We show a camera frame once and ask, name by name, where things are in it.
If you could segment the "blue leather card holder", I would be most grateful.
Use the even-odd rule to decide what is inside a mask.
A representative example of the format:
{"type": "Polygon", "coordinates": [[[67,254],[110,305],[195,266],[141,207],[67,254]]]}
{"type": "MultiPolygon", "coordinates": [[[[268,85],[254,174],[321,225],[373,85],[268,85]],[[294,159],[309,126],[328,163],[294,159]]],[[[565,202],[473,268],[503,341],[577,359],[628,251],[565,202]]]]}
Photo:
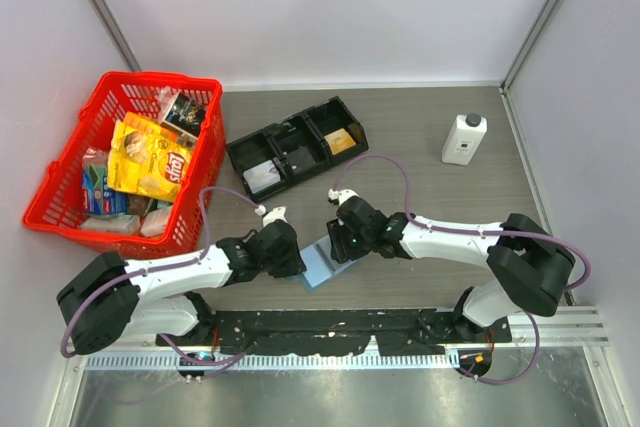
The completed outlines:
{"type": "Polygon", "coordinates": [[[301,274],[287,277],[290,282],[301,282],[307,291],[313,291],[331,279],[339,276],[359,260],[338,263],[331,257],[331,241],[325,236],[300,251],[306,270],[301,274]]]}

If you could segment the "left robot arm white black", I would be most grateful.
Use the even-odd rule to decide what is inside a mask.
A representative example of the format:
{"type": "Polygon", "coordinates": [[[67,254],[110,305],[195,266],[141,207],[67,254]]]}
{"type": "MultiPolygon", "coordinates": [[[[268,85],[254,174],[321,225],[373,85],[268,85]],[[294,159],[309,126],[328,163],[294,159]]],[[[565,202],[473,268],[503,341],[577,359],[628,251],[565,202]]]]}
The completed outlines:
{"type": "Polygon", "coordinates": [[[251,282],[262,273],[288,278],[305,270],[297,234],[280,219],[176,256],[125,260],[115,251],[101,253],[57,294],[66,323],[61,354],[93,354],[122,337],[148,333],[202,345],[214,323],[194,291],[251,282]]]}

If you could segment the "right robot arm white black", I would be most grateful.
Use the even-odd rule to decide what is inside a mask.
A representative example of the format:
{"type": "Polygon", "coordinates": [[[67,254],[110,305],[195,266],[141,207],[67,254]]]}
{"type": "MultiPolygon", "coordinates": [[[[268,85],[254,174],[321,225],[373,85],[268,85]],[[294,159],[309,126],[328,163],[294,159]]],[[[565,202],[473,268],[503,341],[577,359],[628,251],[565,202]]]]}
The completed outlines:
{"type": "Polygon", "coordinates": [[[327,231],[330,256],[339,264],[376,253],[387,259],[444,259],[492,273],[489,283],[466,289],[454,307],[449,327],[465,342],[482,339],[496,321],[514,313],[554,316],[575,266],[567,247],[522,214],[473,226],[404,212],[387,216],[358,195],[337,205],[327,231]]]}

